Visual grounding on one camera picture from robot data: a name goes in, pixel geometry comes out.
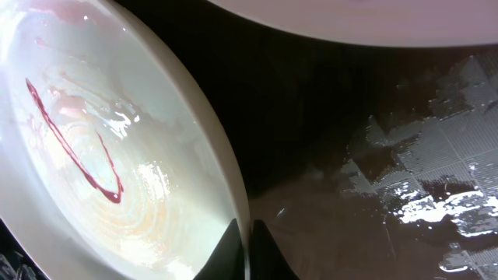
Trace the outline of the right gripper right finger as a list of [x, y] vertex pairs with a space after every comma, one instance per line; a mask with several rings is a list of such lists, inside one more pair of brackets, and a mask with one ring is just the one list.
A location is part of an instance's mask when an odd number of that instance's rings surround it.
[[268, 227], [260, 219], [253, 223], [249, 258], [251, 280], [300, 280], [286, 262]]

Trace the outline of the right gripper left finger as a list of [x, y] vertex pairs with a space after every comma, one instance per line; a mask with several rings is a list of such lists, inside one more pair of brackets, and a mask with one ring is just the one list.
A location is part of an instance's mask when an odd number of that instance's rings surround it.
[[194, 280], [244, 280], [244, 250], [237, 220], [233, 219]]

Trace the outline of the cream white plate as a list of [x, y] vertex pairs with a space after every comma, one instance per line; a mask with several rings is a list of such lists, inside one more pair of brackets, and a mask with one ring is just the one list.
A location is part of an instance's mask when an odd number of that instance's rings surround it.
[[194, 279], [250, 216], [198, 83], [112, 1], [1, 3], [1, 218], [50, 279]]

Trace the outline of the pink plate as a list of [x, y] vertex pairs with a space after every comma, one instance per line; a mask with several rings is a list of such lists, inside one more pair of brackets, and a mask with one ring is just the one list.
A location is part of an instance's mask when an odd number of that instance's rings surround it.
[[210, 0], [305, 37], [381, 47], [496, 44], [497, 0]]

